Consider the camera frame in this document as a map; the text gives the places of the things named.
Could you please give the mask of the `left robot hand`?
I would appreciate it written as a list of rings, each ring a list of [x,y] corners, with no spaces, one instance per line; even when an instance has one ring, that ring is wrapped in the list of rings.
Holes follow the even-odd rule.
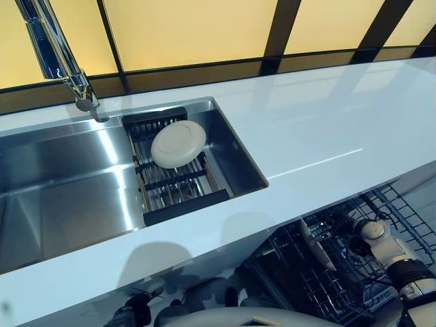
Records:
[[[151,310],[148,304],[152,299],[160,296],[163,291],[163,287],[158,287],[150,292],[143,291],[135,294],[116,313],[126,315],[130,312],[133,314],[137,326],[146,326],[151,323]]]

